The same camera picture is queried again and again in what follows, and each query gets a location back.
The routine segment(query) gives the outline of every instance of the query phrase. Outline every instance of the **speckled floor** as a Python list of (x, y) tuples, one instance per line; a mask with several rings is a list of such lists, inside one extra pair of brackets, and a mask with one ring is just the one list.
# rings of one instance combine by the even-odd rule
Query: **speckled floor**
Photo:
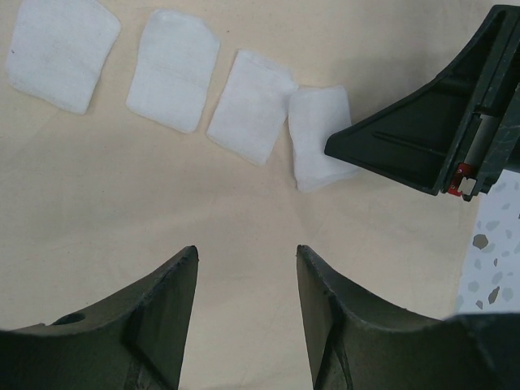
[(457, 311), (520, 311), (520, 174), (504, 171), (479, 216), (457, 296)]

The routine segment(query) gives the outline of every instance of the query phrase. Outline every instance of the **beige fabric surface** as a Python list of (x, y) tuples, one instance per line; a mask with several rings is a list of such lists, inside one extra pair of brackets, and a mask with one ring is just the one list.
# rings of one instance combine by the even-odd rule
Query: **beige fabric surface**
[[(285, 128), (265, 167), (206, 138), (236, 51), (301, 85), (343, 84), (354, 122), (430, 80), (491, 1), (101, 0), (123, 25), (85, 116), (0, 75), (0, 327), (49, 323), (150, 273), (186, 245), (201, 262), (184, 390), (311, 389), (295, 253), (421, 314), (453, 312), (477, 203), (363, 172), (299, 193)], [(0, 2), (4, 63), (20, 0)], [(158, 7), (202, 17), (222, 40), (199, 129), (184, 135), (124, 105)]]

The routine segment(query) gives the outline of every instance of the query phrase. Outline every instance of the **white cloth square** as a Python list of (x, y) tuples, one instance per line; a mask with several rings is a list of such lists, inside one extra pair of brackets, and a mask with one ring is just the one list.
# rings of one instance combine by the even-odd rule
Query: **white cloth square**
[(127, 107), (180, 132), (194, 132), (219, 47), (219, 39), (201, 19), (155, 11), (141, 37)]
[(84, 114), (121, 24), (94, 0), (24, 0), (6, 70), (10, 84)]
[(300, 89), (292, 96), (289, 131), (300, 191), (314, 191), (358, 173), (356, 166), (324, 153), (328, 137), (351, 125), (349, 98), (341, 86)]
[(227, 80), (207, 136), (256, 165), (265, 165), (297, 91), (291, 72), (242, 50)]

